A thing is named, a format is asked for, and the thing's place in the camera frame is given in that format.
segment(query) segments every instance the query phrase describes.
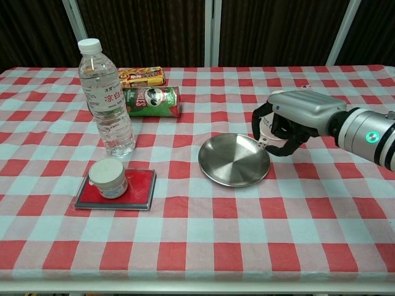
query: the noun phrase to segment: red and white tablecloth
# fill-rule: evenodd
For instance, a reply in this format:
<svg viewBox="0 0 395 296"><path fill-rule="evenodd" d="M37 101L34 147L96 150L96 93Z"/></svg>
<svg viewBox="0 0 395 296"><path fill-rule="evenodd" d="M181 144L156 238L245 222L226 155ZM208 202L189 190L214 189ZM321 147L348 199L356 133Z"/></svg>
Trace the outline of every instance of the red and white tablecloth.
<svg viewBox="0 0 395 296"><path fill-rule="evenodd" d="M168 68L180 118L133 118L126 167L157 172L150 212L76 210L89 166L106 156L75 68L0 75L0 280L234 279L393 281L395 173L315 138L273 157L266 178L227 188L199 169L219 133L251 135L277 89L310 85L354 107L395 110L381 65Z"/></svg>

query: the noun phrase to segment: stainless steel plate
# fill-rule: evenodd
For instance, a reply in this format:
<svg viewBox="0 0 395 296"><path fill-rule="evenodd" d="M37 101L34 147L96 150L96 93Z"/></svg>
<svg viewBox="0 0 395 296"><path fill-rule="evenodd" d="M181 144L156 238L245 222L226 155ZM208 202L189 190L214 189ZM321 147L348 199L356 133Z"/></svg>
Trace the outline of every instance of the stainless steel plate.
<svg viewBox="0 0 395 296"><path fill-rule="evenodd" d="M199 151L200 167L210 179L232 187L253 184L266 176L268 153L243 134L220 134L207 140Z"/></svg>

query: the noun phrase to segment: robotic hand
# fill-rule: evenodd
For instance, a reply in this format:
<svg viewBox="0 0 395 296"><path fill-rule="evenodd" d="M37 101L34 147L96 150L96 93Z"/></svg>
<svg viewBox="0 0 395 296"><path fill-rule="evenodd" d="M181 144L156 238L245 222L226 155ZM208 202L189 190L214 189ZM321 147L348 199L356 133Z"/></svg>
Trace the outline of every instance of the robotic hand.
<svg viewBox="0 0 395 296"><path fill-rule="evenodd" d="M272 134L287 140L283 147L266 147L273 155L291 155L310 137L332 136L338 147L395 171L395 112L346 111L344 101L313 91L271 94L252 114L256 140L260 118L272 112Z"/></svg>

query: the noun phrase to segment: brown curtain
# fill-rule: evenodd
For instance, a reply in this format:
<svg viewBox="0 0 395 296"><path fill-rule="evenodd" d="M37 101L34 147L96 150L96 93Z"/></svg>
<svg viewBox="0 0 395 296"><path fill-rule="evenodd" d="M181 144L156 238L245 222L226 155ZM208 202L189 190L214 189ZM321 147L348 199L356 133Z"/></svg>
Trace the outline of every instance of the brown curtain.
<svg viewBox="0 0 395 296"><path fill-rule="evenodd" d="M0 72L77 67L77 41L61 0L0 1Z"/></svg>
<svg viewBox="0 0 395 296"><path fill-rule="evenodd" d="M89 37L119 67L204 65L204 0L78 0Z"/></svg>
<svg viewBox="0 0 395 296"><path fill-rule="evenodd" d="M395 66L394 0L360 3L336 64Z"/></svg>
<svg viewBox="0 0 395 296"><path fill-rule="evenodd" d="M221 66L325 65L349 1L222 1Z"/></svg>

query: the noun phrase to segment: plastic bottle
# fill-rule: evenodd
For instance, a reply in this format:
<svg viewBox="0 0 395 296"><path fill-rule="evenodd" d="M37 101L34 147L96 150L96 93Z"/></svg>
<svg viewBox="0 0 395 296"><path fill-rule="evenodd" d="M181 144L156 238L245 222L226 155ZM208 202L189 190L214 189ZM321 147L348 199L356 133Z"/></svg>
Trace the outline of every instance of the plastic bottle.
<svg viewBox="0 0 395 296"><path fill-rule="evenodd" d="M101 52L98 39L81 40L78 48L82 53L78 74L104 146L113 156L129 154L136 142L118 70Z"/></svg>

